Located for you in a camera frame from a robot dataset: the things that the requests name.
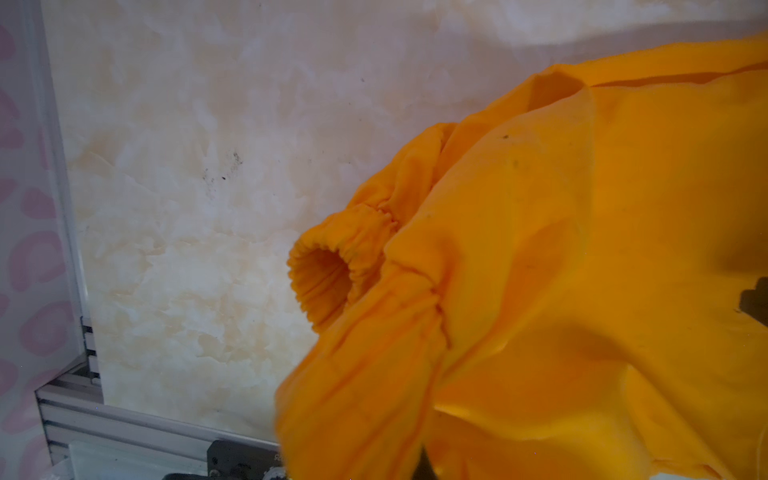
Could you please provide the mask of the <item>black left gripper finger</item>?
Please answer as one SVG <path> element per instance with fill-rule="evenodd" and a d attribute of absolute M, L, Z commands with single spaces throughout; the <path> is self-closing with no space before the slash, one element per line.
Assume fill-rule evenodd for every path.
<path fill-rule="evenodd" d="M 421 450 L 418 464 L 412 474 L 412 480 L 438 480 L 425 448 Z"/>

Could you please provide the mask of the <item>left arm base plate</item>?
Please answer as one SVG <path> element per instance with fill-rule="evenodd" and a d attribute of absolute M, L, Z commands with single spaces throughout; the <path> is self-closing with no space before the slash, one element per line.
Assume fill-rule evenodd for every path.
<path fill-rule="evenodd" d="M 203 474 L 169 473 L 163 480 L 288 480 L 281 455 L 272 450 L 216 440 L 207 450 Z"/>

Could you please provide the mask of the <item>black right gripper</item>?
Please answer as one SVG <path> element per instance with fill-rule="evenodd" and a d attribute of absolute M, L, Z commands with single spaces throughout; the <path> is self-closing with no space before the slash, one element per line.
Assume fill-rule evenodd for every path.
<path fill-rule="evenodd" d="M 761 277 L 751 289 L 741 292 L 739 310 L 761 323 L 768 326 L 768 278 Z"/>

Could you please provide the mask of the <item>orange garment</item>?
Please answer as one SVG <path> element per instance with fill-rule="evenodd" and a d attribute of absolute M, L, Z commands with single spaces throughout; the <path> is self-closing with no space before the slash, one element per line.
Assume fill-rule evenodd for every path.
<path fill-rule="evenodd" d="M 763 479 L 767 37 L 536 74 L 304 232 L 292 479 Z"/>

